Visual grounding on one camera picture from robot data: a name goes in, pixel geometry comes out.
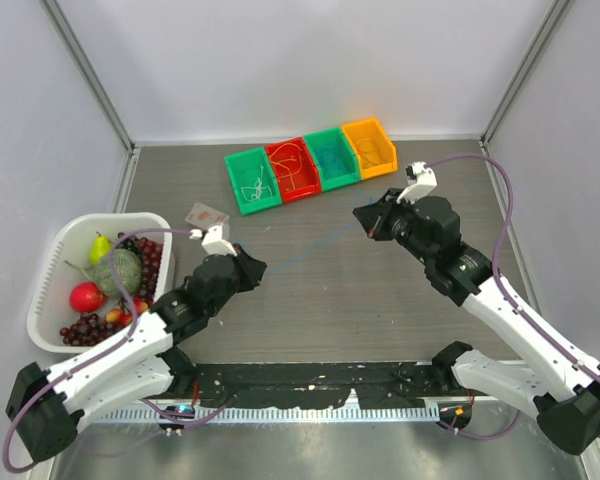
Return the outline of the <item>green pear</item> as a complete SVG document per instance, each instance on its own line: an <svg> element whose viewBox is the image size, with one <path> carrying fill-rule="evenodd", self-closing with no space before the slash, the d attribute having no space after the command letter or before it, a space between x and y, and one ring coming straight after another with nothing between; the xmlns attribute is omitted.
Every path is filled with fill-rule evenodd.
<svg viewBox="0 0 600 480"><path fill-rule="evenodd" d="M108 255L113 249L113 242L105 235L97 232L88 253L88 260L95 266L101 258Z"/></svg>

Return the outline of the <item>orange bin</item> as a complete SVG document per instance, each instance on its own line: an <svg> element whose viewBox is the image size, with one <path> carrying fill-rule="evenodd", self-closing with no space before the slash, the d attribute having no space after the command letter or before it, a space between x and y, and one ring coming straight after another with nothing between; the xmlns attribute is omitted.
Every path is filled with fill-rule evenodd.
<svg viewBox="0 0 600 480"><path fill-rule="evenodd" d="M346 123L341 129L357 157L362 180L397 170L396 147L376 118Z"/></svg>

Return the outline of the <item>small peach fruit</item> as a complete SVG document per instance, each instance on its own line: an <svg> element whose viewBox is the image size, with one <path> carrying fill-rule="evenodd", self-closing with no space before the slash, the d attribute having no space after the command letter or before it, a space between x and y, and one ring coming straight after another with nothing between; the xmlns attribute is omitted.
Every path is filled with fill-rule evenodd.
<svg viewBox="0 0 600 480"><path fill-rule="evenodd" d="M135 296L133 298L133 305L135 306L138 315L146 312L151 304L151 300L146 300L143 297ZM121 299L116 306L105 315L105 320L107 323L122 325L123 327L130 325L133 320L133 315L129 303L126 300Z"/></svg>

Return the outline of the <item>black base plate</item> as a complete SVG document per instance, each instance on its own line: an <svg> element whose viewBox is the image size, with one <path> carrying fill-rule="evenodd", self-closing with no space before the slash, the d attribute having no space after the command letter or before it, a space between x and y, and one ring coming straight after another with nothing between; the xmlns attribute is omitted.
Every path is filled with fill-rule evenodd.
<svg viewBox="0 0 600 480"><path fill-rule="evenodd" d="M281 410L338 409L354 393L360 407L420 406L426 398L463 397L469 392L448 370L416 362L199 364L178 393L151 400L190 400L218 408Z"/></svg>

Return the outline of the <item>red grape bunch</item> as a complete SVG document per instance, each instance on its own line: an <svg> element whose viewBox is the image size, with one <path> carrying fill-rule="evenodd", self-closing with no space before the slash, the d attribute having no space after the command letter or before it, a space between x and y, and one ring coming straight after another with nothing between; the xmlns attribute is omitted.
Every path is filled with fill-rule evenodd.
<svg viewBox="0 0 600 480"><path fill-rule="evenodd" d="M121 331L124 322L107 320L95 313L82 314L80 318L68 327L59 330L59 336L64 345L73 347L92 347Z"/></svg>

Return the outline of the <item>red apple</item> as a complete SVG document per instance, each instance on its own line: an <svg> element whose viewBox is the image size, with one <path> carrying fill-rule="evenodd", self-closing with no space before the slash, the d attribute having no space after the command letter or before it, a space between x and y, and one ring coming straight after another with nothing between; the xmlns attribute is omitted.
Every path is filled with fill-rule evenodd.
<svg viewBox="0 0 600 480"><path fill-rule="evenodd" d="M106 295L94 282L83 282L71 291L69 305L76 312L91 313L101 308L106 300Z"/></svg>

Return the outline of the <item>white plastic basket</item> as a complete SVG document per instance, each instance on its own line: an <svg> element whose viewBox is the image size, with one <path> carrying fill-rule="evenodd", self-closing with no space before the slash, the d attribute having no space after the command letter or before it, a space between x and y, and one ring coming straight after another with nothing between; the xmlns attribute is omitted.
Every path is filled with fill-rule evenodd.
<svg viewBox="0 0 600 480"><path fill-rule="evenodd" d="M173 236L149 231L168 226L163 217L149 212L88 214L66 224L52 242L29 308L27 332L32 342L44 351L58 354L77 355L86 350L64 343L60 329L78 320L78 313L70 307L69 295L86 280L70 265L85 267L89 264L88 252L98 233L113 240L119 232L143 230L145 237L162 244L155 294L160 296L171 290L175 270Z"/></svg>

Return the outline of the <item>green bin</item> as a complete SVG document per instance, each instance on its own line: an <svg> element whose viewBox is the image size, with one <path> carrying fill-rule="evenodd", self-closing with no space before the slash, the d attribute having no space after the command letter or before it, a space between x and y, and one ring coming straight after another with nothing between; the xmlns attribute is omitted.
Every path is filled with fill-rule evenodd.
<svg viewBox="0 0 600 480"><path fill-rule="evenodd" d="M303 136L318 169L323 191L360 181L358 161L340 127Z"/></svg>
<svg viewBox="0 0 600 480"><path fill-rule="evenodd" d="M278 184L263 147L228 155L225 165L242 215L282 204Z"/></svg>

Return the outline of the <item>right green bin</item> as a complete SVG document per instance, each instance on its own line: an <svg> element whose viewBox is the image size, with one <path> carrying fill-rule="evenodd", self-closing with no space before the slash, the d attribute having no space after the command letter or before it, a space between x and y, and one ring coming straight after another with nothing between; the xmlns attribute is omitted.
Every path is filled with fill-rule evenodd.
<svg viewBox="0 0 600 480"><path fill-rule="evenodd" d="M340 127L303 136L318 169L323 191L360 181L358 161Z"/></svg>

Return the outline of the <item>dark grape bunch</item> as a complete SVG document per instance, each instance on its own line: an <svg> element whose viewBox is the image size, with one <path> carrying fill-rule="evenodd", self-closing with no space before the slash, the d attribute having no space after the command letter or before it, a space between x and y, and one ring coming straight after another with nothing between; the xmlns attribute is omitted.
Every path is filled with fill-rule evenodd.
<svg viewBox="0 0 600 480"><path fill-rule="evenodd" d="M131 252L137 257L140 273L128 275L139 278L134 294L144 299L152 299L157 287L163 245L147 237L134 235L121 242L116 249Z"/></svg>

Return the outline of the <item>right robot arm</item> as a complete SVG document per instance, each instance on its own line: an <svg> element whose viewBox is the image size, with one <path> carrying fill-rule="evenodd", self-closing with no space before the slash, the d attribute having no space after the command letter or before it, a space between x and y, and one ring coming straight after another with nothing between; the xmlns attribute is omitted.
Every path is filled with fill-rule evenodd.
<svg viewBox="0 0 600 480"><path fill-rule="evenodd" d="M447 199L408 203L399 194L391 188L354 209L367 236L405 248L435 290L483 321L525 362L505 365L456 341L432 360L435 389L495 397L535 419L562 451L582 454L600 437L600 361L548 324L484 254L463 241L460 218Z"/></svg>

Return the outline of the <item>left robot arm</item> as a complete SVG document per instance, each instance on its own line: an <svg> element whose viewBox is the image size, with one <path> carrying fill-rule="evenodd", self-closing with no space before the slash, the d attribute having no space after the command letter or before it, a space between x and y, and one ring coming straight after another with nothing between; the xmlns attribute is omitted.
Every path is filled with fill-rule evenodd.
<svg viewBox="0 0 600 480"><path fill-rule="evenodd" d="M102 343L46 369L35 362L23 367L5 408L5 468L19 470L9 458L14 437L39 464L71 445L97 415L163 393L185 397L194 368L178 344L206 328L234 295L257 288L266 269L234 244L229 254L207 256L180 287Z"/></svg>

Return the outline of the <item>red bin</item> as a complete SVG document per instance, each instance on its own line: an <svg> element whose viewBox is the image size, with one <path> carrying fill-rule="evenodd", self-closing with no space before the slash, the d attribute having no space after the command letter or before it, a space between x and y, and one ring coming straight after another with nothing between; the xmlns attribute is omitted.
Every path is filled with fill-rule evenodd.
<svg viewBox="0 0 600 480"><path fill-rule="evenodd" d="M322 192L318 169L302 137L267 145L265 152L284 203Z"/></svg>

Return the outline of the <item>left green bin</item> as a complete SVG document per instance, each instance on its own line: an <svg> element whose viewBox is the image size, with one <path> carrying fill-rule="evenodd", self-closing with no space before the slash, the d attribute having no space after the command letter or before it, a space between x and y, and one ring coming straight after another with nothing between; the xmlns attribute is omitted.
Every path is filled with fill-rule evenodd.
<svg viewBox="0 0 600 480"><path fill-rule="evenodd" d="M282 204L278 184L263 147L228 155L225 165L242 215Z"/></svg>

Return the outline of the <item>small card box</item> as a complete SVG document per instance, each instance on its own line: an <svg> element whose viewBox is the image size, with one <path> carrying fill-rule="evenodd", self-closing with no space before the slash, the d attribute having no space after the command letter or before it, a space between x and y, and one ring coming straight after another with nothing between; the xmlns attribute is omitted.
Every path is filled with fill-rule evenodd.
<svg viewBox="0 0 600 480"><path fill-rule="evenodd" d="M211 226L227 224L230 216L206 204L196 202L185 217L185 222L193 228L208 230Z"/></svg>

